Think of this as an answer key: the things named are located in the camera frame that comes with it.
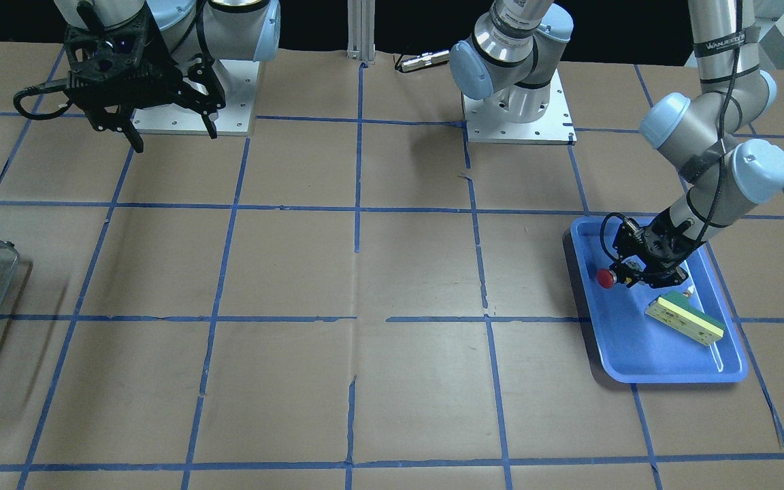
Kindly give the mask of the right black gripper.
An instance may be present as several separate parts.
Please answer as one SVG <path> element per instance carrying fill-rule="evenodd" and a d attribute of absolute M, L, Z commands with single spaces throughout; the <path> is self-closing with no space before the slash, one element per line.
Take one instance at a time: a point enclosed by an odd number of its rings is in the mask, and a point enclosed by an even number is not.
<path fill-rule="evenodd" d="M 215 120 L 226 106 L 226 93 L 214 70 L 214 58 L 192 58 L 186 77 L 202 86 L 206 94 L 195 95 L 170 53 L 165 59 L 145 62 L 133 73 L 100 82 L 81 80 L 69 71 L 65 95 L 89 118 L 96 131 L 115 131 L 125 136 L 136 153 L 144 142 L 131 121 L 136 109 L 176 103 L 200 114 L 211 139 L 217 139 Z"/>

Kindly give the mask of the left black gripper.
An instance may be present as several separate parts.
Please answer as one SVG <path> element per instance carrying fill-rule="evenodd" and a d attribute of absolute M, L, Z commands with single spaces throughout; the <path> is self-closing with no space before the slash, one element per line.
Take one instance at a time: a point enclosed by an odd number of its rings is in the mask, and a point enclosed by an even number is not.
<path fill-rule="evenodd" d="M 669 211 L 663 211 L 645 226 L 650 227 L 653 234 L 655 254 L 659 257 L 657 266 L 647 267 L 640 257 L 630 255 L 613 259 L 612 271 L 616 275 L 630 275 L 627 282 L 629 289 L 638 283 L 652 289 L 663 289 L 687 281 L 689 274 L 681 263 L 702 244 L 685 235 L 695 227 L 695 220 L 688 218 L 675 225 Z"/>

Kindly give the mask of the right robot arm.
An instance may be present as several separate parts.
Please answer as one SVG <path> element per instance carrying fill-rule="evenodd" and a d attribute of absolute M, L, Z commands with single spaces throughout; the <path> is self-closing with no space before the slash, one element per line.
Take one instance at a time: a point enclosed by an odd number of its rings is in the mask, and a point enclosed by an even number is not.
<path fill-rule="evenodd" d="M 279 48 L 278 1 L 57 1 L 59 88 L 96 131 L 245 136 L 261 65 Z"/>

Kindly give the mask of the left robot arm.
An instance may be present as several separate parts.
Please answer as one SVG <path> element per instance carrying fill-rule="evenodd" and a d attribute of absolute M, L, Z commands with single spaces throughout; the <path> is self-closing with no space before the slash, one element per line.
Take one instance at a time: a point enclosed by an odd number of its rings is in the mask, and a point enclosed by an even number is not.
<path fill-rule="evenodd" d="M 640 134 L 689 189 L 647 225 L 620 216 L 612 246 L 603 249 L 610 266 L 597 273 L 604 288 L 680 285 L 690 255 L 784 189 L 784 151 L 761 139 L 734 139 L 777 95 L 774 78 L 760 69 L 752 3 L 691 1 L 688 10 L 701 93 L 694 99 L 670 93 L 654 103 Z M 549 101 L 573 27 L 553 1 L 495 1 L 449 50 L 455 84 L 470 99 L 500 103 L 504 120 L 536 120 L 538 110 L 511 109 Z"/>

